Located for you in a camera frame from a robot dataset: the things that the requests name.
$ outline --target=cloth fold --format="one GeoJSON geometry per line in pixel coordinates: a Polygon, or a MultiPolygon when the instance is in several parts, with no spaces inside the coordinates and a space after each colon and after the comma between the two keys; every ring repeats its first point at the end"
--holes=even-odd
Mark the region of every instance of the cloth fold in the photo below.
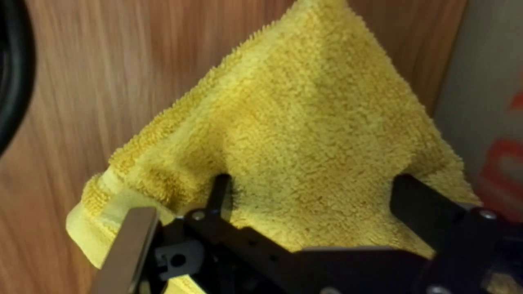
{"type": "Polygon", "coordinates": [[[219,173],[233,179],[230,222],[289,249],[430,256],[389,210],[399,173],[477,202],[462,161],[345,0],[297,0],[227,55],[114,151],[67,232],[99,267],[129,207],[155,205],[166,223],[202,207],[219,173]]]}

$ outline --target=towel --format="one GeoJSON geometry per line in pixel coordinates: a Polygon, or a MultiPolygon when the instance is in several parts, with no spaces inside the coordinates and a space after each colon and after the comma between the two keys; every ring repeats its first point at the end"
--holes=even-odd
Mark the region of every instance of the towel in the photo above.
{"type": "Polygon", "coordinates": [[[230,222],[291,251],[389,245],[430,256],[389,210],[400,173],[477,202],[462,161],[345,0],[294,1],[209,70],[86,183],[67,232],[99,267],[129,207],[155,205],[166,223],[202,207],[219,173],[233,179],[230,222]]]}

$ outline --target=black mechanical part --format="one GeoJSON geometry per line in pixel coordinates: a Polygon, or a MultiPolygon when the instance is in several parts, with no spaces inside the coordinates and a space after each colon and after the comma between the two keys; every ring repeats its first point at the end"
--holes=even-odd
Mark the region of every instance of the black mechanical part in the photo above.
{"type": "Polygon", "coordinates": [[[29,106],[36,53],[23,0],[0,0],[0,153],[8,147],[29,106]]]}
{"type": "Polygon", "coordinates": [[[390,212],[431,248],[439,249],[466,210],[410,174],[392,183],[390,212]]]}
{"type": "MultiPolygon", "coordinates": [[[[130,246],[137,248],[134,240],[150,240],[147,235],[155,232],[152,241],[142,245],[142,249],[148,251],[145,261],[137,263],[139,259],[134,258],[135,264],[144,264],[140,266],[140,281],[132,281],[134,285],[145,284],[150,292],[163,292],[170,277],[189,274],[201,289],[211,294],[477,294],[485,292],[484,285],[492,271],[508,272],[516,279],[523,272],[521,225],[508,223],[484,207],[466,212],[459,205],[451,205],[446,199],[438,199],[443,196],[421,186],[412,176],[402,178],[402,187],[410,186],[415,189],[403,189],[410,191],[410,194],[395,192],[392,196],[395,212],[405,212],[400,207],[402,204],[426,209],[418,204],[420,200],[428,200],[433,205],[431,212],[451,210],[451,214],[444,214],[449,218],[428,217],[428,223],[423,223],[426,215],[415,218],[417,214],[407,214],[407,220],[415,223],[412,228],[420,235],[430,236],[426,240],[439,246],[431,259],[392,248],[327,248],[291,253],[256,230],[235,228],[219,217],[219,207],[230,191],[229,179],[229,176],[217,178],[209,204],[204,209],[193,210],[184,218],[176,218],[166,227],[158,225],[157,230],[142,228],[142,233],[129,240],[130,246]],[[430,191],[428,197],[412,196],[412,192],[426,194],[426,191],[430,191]],[[441,235],[438,227],[436,233],[430,232],[434,223],[449,225],[449,233],[441,235]]],[[[101,281],[127,281],[129,272],[122,272],[113,272],[113,276],[124,276],[126,279],[101,281]]]]}

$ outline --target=screw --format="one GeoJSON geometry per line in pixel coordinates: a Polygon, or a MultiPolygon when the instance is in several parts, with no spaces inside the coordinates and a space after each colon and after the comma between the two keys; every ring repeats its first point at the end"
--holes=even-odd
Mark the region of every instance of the screw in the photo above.
{"type": "Polygon", "coordinates": [[[323,287],[320,289],[320,294],[341,294],[341,292],[335,287],[323,287]]]}
{"type": "Polygon", "coordinates": [[[202,212],[202,210],[194,210],[194,214],[193,214],[193,218],[194,220],[202,220],[206,217],[206,212],[202,212]]]}
{"type": "Polygon", "coordinates": [[[488,210],[488,209],[480,209],[479,210],[479,215],[482,215],[484,218],[497,218],[497,215],[492,212],[492,210],[488,210]]]}
{"type": "Polygon", "coordinates": [[[433,284],[426,287],[426,294],[452,294],[452,292],[439,284],[433,284]]]}

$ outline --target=wood grain surface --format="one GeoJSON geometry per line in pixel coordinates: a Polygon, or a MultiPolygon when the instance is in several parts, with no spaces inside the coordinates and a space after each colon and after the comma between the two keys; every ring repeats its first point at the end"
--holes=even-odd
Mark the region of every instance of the wood grain surface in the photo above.
{"type": "MultiPolygon", "coordinates": [[[[466,0],[349,0],[433,107],[466,0]]],[[[289,0],[28,0],[29,114],[0,161],[0,292],[86,292],[67,212],[111,151],[289,0]]]]}

